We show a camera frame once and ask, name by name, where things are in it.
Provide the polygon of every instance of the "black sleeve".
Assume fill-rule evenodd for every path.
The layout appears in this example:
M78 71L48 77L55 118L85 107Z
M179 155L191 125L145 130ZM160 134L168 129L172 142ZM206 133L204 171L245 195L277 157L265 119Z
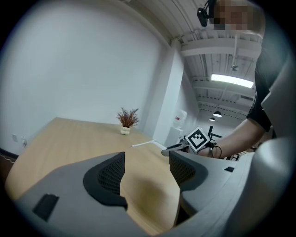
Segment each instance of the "black sleeve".
M263 82L259 79L259 75L255 72L256 81L256 93L254 95L253 103L247 118L253 119L260 124L267 132L270 129L271 123L264 112L261 103L264 98L268 95L269 90L263 85Z

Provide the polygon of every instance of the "person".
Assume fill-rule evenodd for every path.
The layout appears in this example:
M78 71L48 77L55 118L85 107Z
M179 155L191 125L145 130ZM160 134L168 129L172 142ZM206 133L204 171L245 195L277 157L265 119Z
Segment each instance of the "person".
M231 30L255 34L262 38L262 51L256 62L256 92L253 104L244 120L228 137L217 141L213 157L228 157L255 145L269 131L271 123L261 102L279 75L289 51L289 42L278 24L264 10L246 0L216 0L209 5L210 22L229 26ZM197 153L210 156L210 149Z

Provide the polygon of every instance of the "person's arm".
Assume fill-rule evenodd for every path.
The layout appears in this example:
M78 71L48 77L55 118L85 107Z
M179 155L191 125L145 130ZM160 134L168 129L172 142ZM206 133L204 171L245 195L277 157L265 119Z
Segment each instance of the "person's arm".
M221 158L243 152L256 144L265 133L265 129L251 118L243 121L228 137L217 142L222 150ZM214 158L219 158L220 149L213 149ZM209 156L210 149L206 148L197 153L200 156Z

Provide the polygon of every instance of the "ceiling beam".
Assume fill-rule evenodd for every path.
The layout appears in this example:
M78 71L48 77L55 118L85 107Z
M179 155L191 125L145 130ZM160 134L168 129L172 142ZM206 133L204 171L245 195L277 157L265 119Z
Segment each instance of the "ceiling beam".
M221 102L219 102L219 100L217 100L217 99L197 97L197 101L210 103L213 105L219 104L220 106L224 106L224 107L228 107L228 108L232 108L232 109L237 109L237 110L241 110L241 111L245 111L245 112L249 112L249 110L250 110L250 107L248 107L248 106L243 106L243 105L239 105L239 104L235 104L235 103L231 103L231 102L227 102L227 101L223 101L223 100Z
M185 57L200 54L233 54L234 41L235 39L230 38L211 38L191 41L182 46L181 53ZM237 41L236 54L238 56L257 59L260 53L260 43L244 39L239 39Z
M212 106L207 106L207 105L199 104L198 107L201 110L210 110L213 113L215 111L215 108L213 108ZM221 109L220 112L222 113L222 115L227 115L227 116L235 117L235 118L238 118L238 119L241 119L241 120L245 120L246 119L246 116L245 115L241 115L241 114L234 113L234 112L231 112L231 111L225 111L225 110Z
M193 89L208 89L223 91L225 89L226 83L220 81L194 81L192 83ZM247 87L242 87L232 83L228 83L226 91L232 92L234 94L244 95L250 98L254 97L255 90Z

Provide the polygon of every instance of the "white wall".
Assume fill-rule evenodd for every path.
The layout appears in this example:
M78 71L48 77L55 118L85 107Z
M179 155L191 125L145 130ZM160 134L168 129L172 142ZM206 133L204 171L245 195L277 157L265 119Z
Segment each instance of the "white wall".
M182 129L183 135L188 135L198 126L199 108L193 89L185 74L183 74L175 113L179 109L187 112L187 118Z
M229 117L229 116L222 116L221 118L215 117L216 122L212 122L209 119L213 117L213 112L200 110L198 120L199 126L204 130L206 134L208 134L210 126L213 126L212 133L220 135L222 137L226 137L230 135L233 130L242 122L242 120Z
M30 142L55 117L118 124L123 106L138 107L142 120L166 49L119 8L97 4L40 5L11 35L0 68L0 148L20 155L20 137Z

